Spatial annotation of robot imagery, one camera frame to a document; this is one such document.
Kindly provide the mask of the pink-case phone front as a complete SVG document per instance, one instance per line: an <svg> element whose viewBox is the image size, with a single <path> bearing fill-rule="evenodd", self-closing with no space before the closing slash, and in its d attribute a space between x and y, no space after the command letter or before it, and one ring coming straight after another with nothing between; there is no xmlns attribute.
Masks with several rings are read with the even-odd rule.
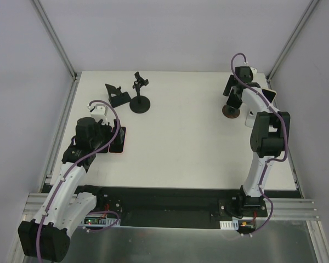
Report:
<svg viewBox="0 0 329 263"><path fill-rule="evenodd" d="M110 153L122 153L124 150L124 144L116 144L116 137L114 141L109 145Z"/></svg>

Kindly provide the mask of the silver-edged phone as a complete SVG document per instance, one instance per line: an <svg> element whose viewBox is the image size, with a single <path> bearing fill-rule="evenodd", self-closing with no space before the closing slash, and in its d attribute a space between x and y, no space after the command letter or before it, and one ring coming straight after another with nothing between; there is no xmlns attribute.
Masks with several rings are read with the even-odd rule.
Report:
<svg viewBox="0 0 329 263"><path fill-rule="evenodd" d="M242 105L242 100L240 95L230 93L226 104L232 108L239 109Z"/></svg>

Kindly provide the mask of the black folding phone stand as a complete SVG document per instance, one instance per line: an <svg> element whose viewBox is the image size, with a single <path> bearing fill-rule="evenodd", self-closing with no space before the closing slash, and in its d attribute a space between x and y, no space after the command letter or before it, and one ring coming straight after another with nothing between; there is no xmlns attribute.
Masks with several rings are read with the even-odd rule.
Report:
<svg viewBox="0 0 329 263"><path fill-rule="evenodd" d="M105 83L105 87L109 96L109 102L113 108L119 107L131 101L128 92L122 92L121 86L116 88L113 85Z"/></svg>

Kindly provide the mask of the black round-base phone stand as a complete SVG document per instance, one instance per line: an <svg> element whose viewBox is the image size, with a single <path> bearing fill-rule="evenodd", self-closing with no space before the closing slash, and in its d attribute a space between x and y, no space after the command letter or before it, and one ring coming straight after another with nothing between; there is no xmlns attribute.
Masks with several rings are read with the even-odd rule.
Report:
<svg viewBox="0 0 329 263"><path fill-rule="evenodd" d="M140 88L147 86L149 84L149 80L141 77L139 72L136 72L134 76L135 81L132 88L136 91L137 95L131 99L129 107L134 113L141 114L148 111L151 106L150 100L147 97L140 95Z"/></svg>

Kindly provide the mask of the black phone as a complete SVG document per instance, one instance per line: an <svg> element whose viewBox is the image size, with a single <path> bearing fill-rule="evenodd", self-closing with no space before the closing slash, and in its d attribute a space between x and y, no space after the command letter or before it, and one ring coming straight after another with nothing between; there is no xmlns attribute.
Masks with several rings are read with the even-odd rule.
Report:
<svg viewBox="0 0 329 263"><path fill-rule="evenodd" d="M108 153L109 152L109 147L106 147L106 148L99 148L97 150L95 150L95 153Z"/></svg>

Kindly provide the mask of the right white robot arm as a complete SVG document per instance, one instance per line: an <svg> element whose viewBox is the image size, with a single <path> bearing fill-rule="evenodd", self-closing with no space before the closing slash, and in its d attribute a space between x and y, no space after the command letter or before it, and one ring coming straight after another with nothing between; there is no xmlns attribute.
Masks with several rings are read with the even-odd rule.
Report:
<svg viewBox="0 0 329 263"><path fill-rule="evenodd" d="M263 188L271 166L283 152L287 157L291 119L288 112L281 112L273 106L276 92L261 88L253 79L253 71L249 66L236 67L223 92L228 98L222 108L225 117L237 118L242 104L249 107L254 117L250 122L253 161L246 181L230 205L242 216L249 216L255 208L263 206Z"/></svg>

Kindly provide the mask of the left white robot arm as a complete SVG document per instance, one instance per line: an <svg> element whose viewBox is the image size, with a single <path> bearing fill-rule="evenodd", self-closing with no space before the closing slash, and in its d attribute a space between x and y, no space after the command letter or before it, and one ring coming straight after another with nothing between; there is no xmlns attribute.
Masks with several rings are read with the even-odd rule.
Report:
<svg viewBox="0 0 329 263"><path fill-rule="evenodd" d="M90 192L77 194L78 184L86 175L97 153L104 152L121 131L120 120L110 125L92 117L77 121L75 135L63 154L58 179L42 206L30 221L22 221L18 235L26 256L61 262L66 256L70 239L88 213L99 213L105 200Z"/></svg>

